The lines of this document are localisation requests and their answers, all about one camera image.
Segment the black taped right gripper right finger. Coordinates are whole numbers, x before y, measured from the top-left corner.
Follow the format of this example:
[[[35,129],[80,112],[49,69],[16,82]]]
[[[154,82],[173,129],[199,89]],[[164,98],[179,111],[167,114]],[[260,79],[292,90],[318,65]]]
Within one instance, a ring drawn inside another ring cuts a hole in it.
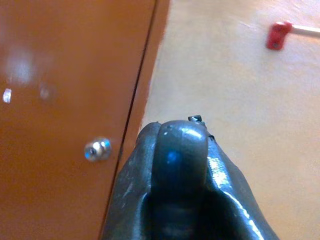
[[[219,240],[276,240],[240,169],[208,137],[206,217]]]

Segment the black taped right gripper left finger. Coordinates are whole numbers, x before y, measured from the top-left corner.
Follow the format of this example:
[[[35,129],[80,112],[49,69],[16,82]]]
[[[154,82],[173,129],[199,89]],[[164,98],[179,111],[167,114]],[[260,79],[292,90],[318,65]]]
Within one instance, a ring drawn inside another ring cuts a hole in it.
[[[103,240],[152,238],[151,173],[161,124],[151,122],[139,133],[135,147],[115,180],[103,227]]]

